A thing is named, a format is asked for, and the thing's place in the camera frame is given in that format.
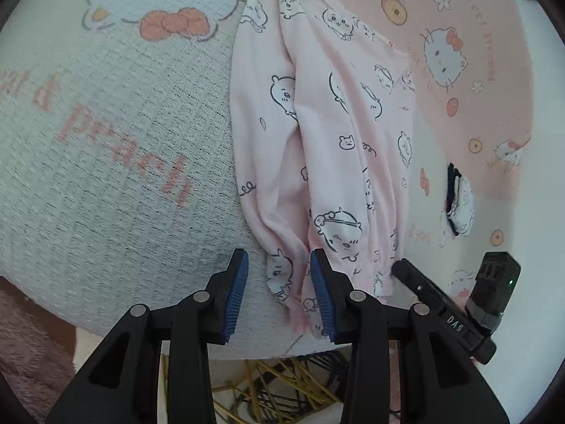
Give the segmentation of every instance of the hello kitty print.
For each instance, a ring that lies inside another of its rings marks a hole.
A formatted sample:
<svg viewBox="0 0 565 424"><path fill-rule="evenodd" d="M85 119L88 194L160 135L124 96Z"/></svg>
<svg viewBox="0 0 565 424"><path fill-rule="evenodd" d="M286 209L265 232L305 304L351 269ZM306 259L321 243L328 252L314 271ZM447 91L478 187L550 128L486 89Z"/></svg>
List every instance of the hello kitty print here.
<svg viewBox="0 0 565 424"><path fill-rule="evenodd" d="M238 186L254 188L239 199L269 252L267 287L298 333L325 336L309 276L316 248L356 288L392 292L414 97L408 57L339 1L247 0L230 109Z"/></svg>
<svg viewBox="0 0 565 424"><path fill-rule="evenodd" d="M477 196L513 202L533 120L532 71L515 0L341 1L363 20L354 19L351 40L368 40L372 27L375 40L384 35L408 46L412 76L403 87L416 91L435 142ZM375 74L389 84L384 70ZM379 88L371 90L381 99Z"/></svg>
<svg viewBox="0 0 565 424"><path fill-rule="evenodd" d="M220 21L231 16L240 1L245 0L87 0L82 23L92 32L131 25L151 42L171 36L205 41L213 38Z"/></svg>

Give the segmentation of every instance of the pink fuzzy rug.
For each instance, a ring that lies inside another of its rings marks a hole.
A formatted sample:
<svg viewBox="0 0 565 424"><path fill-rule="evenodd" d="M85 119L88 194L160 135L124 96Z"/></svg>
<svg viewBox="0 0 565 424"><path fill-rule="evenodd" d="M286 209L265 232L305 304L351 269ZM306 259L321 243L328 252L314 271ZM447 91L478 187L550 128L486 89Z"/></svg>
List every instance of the pink fuzzy rug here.
<svg viewBox="0 0 565 424"><path fill-rule="evenodd" d="M0 371L38 422L74 376L72 346L74 327L0 277Z"/></svg>

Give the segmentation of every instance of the pink fabric garment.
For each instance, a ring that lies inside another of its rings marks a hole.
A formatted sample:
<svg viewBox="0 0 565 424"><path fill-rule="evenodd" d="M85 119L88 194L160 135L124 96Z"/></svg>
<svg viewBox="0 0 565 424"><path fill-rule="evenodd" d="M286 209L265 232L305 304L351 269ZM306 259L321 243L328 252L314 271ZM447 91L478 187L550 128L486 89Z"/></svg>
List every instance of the pink fabric garment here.
<svg viewBox="0 0 565 424"><path fill-rule="evenodd" d="M338 0L248 0L230 106L239 196L267 285L324 336L309 274L322 247L355 288L392 293L408 219L409 58Z"/></svg>

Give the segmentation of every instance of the red bow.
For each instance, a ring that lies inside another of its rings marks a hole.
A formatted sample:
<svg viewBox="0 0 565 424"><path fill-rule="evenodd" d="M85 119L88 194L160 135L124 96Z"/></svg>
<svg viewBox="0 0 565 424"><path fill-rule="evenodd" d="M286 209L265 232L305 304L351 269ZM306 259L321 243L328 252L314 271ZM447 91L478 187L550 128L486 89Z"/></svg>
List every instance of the red bow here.
<svg viewBox="0 0 565 424"><path fill-rule="evenodd" d="M209 31L208 19L195 8L183 8L177 13L151 11L139 24L141 38L147 41L166 39L173 33L183 36L204 36Z"/></svg>
<svg viewBox="0 0 565 424"><path fill-rule="evenodd" d="M455 29L449 29L447 35L445 35L445 41L453 47L454 51L460 51L463 47L463 40L457 38L457 31Z"/></svg>
<svg viewBox="0 0 565 424"><path fill-rule="evenodd" d="M522 146L514 140L508 140L508 148L512 148L512 150L519 150Z"/></svg>

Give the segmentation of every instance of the cartoon bear print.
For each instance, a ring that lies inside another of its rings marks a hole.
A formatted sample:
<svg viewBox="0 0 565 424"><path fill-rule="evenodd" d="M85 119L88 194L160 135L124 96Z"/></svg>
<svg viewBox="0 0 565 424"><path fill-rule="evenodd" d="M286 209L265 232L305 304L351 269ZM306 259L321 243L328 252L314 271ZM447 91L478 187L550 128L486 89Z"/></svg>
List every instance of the cartoon bear print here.
<svg viewBox="0 0 565 424"><path fill-rule="evenodd" d="M365 24L365 22L363 22L358 17L353 17L353 24L355 24L356 28L363 30L364 35L369 40L373 41L375 39L375 31L373 30L373 27Z"/></svg>
<svg viewBox="0 0 565 424"><path fill-rule="evenodd" d="M404 73L402 73L402 82L405 84L405 86L403 86L404 89L408 88L412 92L415 91L414 83L412 82L412 72L410 70L405 70Z"/></svg>
<svg viewBox="0 0 565 424"><path fill-rule="evenodd" d="M318 338L318 339L325 338L328 335L326 330L324 330L323 325L321 325L321 324L315 324L312 327L312 330L313 330L314 337Z"/></svg>
<svg viewBox="0 0 565 424"><path fill-rule="evenodd" d="M381 86L388 94L390 94L392 92L392 87L394 86L391 72L382 65L375 65L375 73L377 74L377 78L379 79Z"/></svg>
<svg viewBox="0 0 565 424"><path fill-rule="evenodd" d="M290 296L292 274L292 261L284 256L281 249L267 257L267 286L281 303Z"/></svg>
<svg viewBox="0 0 565 424"><path fill-rule="evenodd" d="M398 151L400 151L402 162L408 169L410 160L412 159L412 145L410 143L410 137L404 132L400 132L400 137L398 137Z"/></svg>
<svg viewBox="0 0 565 424"><path fill-rule="evenodd" d="M424 37L424 55L433 79L442 87L452 87L467 66L461 49L463 40L454 28L436 29Z"/></svg>
<svg viewBox="0 0 565 424"><path fill-rule="evenodd" d="M353 22L341 17L332 9L326 9L321 15L326 25L332 29L343 41L350 41L353 33Z"/></svg>
<svg viewBox="0 0 565 424"><path fill-rule="evenodd" d="M396 255L395 252L397 248L398 248L398 231L395 228L391 234L391 249L392 249L391 258L394 258L394 256Z"/></svg>
<svg viewBox="0 0 565 424"><path fill-rule="evenodd" d="M317 233L324 237L327 246L337 253L342 260L357 261L358 243L363 230L361 222L351 213L339 208L318 215L314 219Z"/></svg>
<svg viewBox="0 0 565 424"><path fill-rule="evenodd" d="M305 298L302 307L306 313L314 313L317 309L317 300L315 298Z"/></svg>
<svg viewBox="0 0 565 424"><path fill-rule="evenodd" d="M257 33L262 33L267 20L267 13L263 10L261 2L259 0L247 0L239 23L249 22Z"/></svg>
<svg viewBox="0 0 565 424"><path fill-rule="evenodd" d="M367 202L367 209L371 213L375 213L375 201L373 200L373 191L371 189L371 177L368 168L363 169L363 177L365 179L365 201Z"/></svg>
<svg viewBox="0 0 565 424"><path fill-rule="evenodd" d="M297 14L304 14L299 0L279 0L279 14L284 19L290 19Z"/></svg>
<svg viewBox="0 0 565 424"><path fill-rule="evenodd" d="M373 279L373 296L381 296L382 295L382 272L377 272L376 276Z"/></svg>
<svg viewBox="0 0 565 424"><path fill-rule="evenodd" d="M147 41L159 41L177 33L199 40L211 38L218 22L228 18L239 0L87 0L83 28L106 30L116 24L139 23Z"/></svg>
<svg viewBox="0 0 565 424"><path fill-rule="evenodd" d="M295 111L295 79L290 76L279 78L276 75L271 79L273 84L270 85L270 96L282 107L284 113L298 122Z"/></svg>
<svg viewBox="0 0 565 424"><path fill-rule="evenodd" d="M349 114L349 111L347 111L347 106L345 106L343 93L341 92L340 86L338 86L337 79L335 78L335 75L333 73L329 74L329 89L334 96L334 100L339 102L341 108L343 108L345 112Z"/></svg>
<svg viewBox="0 0 565 424"><path fill-rule="evenodd" d="M355 148L355 141L353 140L353 135L349 135L349 137L344 137L340 135L340 148L342 150L352 150Z"/></svg>
<svg viewBox="0 0 565 424"><path fill-rule="evenodd" d="M369 105L371 113L376 121L377 118L382 114L381 101L376 97L375 94L373 94L373 91L369 86L361 83L361 88L363 89L363 91L365 91L365 94L363 96L365 97L365 101L367 102L367 105Z"/></svg>

